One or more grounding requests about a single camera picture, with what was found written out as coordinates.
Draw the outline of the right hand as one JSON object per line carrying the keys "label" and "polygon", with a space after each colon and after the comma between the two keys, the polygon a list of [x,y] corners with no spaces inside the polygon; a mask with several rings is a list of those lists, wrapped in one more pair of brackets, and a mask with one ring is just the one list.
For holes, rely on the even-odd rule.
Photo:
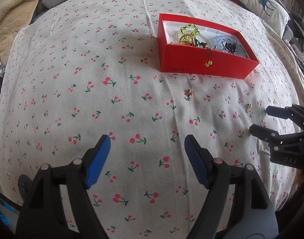
{"label": "right hand", "polygon": [[295,182],[298,187],[300,187],[304,183],[304,170],[303,169],[297,169],[297,173],[295,176]]}

